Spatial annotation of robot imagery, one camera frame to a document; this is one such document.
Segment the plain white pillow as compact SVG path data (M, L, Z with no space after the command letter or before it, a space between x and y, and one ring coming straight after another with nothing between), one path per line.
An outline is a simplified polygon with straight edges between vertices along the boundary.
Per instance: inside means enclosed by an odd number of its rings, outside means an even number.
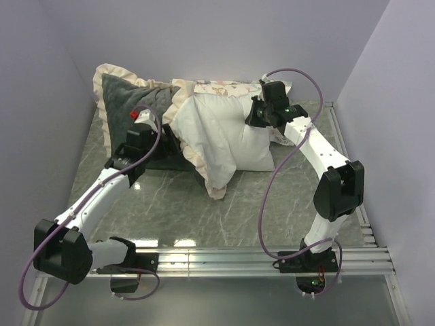
M272 171L268 130L245 124L237 98L193 94L175 115L175 129L212 172Z

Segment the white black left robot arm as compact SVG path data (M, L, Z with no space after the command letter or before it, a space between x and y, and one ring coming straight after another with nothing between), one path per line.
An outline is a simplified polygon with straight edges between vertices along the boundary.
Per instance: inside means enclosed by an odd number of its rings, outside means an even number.
M34 230L33 266L36 270L76 285L96 269L117 268L129 273L137 266L133 242L112 236L103 242L88 239L114 201L145 172L152 161L179 153L179 142L168 124L159 131L144 123L132 124L126 140L106 161L92 186L54 220L41 220Z

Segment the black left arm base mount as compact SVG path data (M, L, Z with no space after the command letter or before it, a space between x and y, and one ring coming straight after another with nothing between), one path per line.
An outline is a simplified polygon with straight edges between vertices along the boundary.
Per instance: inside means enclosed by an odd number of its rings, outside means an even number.
M159 254L157 252L134 253L133 258L128 262L97 268L94 272L101 275L110 275L110 290L114 297L123 301L134 302L149 298L159 289L158 263ZM132 297L132 294L139 290L142 276L153 276L156 279L156 284L147 294Z

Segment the grey quilted plush pillowcase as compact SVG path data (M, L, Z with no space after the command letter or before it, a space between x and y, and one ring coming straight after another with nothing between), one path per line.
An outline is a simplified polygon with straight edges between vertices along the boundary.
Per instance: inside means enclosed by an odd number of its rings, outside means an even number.
M128 129L139 121L139 114L149 114L152 108L157 117L145 116L155 129L156 119L161 120L173 104L180 87L173 84L144 80L124 73L103 72L94 80L94 93L98 97L99 117L103 122L103 136L109 156L126 142ZM183 156L179 141L168 126L162 127L159 146L150 158L148 168L153 170L191 171L193 165Z

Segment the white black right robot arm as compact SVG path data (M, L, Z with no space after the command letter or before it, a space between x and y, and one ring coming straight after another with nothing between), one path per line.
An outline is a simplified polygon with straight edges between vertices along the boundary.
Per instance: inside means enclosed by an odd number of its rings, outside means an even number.
M261 81L260 85L245 123L278 130L294 144L294 153L303 154L319 179L313 195L316 216L299 255L302 268L312 272L323 264L322 253L332 247L342 224L363 203L364 166L335 149L300 105L290 104L283 82Z

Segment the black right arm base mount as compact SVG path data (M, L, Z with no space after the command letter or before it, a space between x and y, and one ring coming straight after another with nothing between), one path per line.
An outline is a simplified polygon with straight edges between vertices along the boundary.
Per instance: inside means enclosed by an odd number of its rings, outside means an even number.
M343 251L332 249L318 254L310 251L292 259L278 259L273 263L280 274L295 274L301 296L312 300L326 294L341 279Z

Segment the white pillow with cream ruffle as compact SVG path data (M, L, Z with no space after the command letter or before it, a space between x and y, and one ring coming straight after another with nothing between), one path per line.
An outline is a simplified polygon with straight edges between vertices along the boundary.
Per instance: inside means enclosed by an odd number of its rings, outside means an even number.
M183 157L204 181L208 195L214 200L225 196L237 165L222 129L216 122L200 116L199 106L194 102L193 81L145 80L125 68L107 63L96 68L92 81L108 154L121 143L121 137L116 134L124 132L115 115L125 114L136 104L149 105L158 112L163 124L169 125Z

